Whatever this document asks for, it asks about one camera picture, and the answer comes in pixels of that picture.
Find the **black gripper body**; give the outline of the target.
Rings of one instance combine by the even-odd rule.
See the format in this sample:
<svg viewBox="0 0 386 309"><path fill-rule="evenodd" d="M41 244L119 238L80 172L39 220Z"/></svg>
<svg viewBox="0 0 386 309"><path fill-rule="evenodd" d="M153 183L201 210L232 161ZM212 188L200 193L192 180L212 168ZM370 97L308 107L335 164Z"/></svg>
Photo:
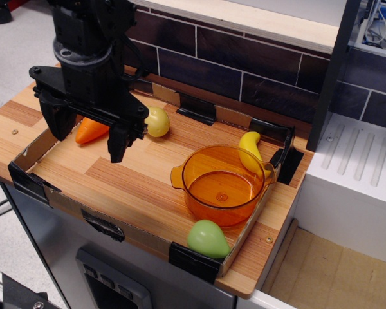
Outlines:
<svg viewBox="0 0 386 309"><path fill-rule="evenodd" d="M77 116L109 127L127 124L135 139L145 136L149 112L129 92L122 51L110 46L98 54L84 55L56 44L54 54L60 62L58 67L33 66L29 70L38 99L41 91L49 91L67 101Z"/></svg>

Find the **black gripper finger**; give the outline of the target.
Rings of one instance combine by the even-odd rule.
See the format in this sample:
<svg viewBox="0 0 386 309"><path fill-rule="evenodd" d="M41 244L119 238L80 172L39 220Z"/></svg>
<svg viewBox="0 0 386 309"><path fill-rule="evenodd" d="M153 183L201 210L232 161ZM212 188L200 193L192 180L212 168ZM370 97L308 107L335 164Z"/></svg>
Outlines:
<svg viewBox="0 0 386 309"><path fill-rule="evenodd" d="M57 140L63 141L75 127L77 114L69 108L67 101L54 96L49 91L41 91L39 103L52 135Z"/></svg>
<svg viewBox="0 0 386 309"><path fill-rule="evenodd" d="M130 125L115 124L110 127L107 147L111 163L120 163L123 160L126 149L133 145L135 138Z"/></svg>

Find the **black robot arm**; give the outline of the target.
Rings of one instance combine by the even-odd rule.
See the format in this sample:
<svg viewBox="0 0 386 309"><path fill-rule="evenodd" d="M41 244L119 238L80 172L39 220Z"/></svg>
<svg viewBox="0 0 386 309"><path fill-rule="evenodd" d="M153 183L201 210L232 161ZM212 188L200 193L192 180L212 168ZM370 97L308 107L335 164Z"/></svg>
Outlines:
<svg viewBox="0 0 386 309"><path fill-rule="evenodd" d="M147 132L149 111L129 92L145 72L126 36L136 25L130 1L50 1L60 67L34 66L35 97L53 136L63 141L83 116L109 127L111 162Z"/></svg>

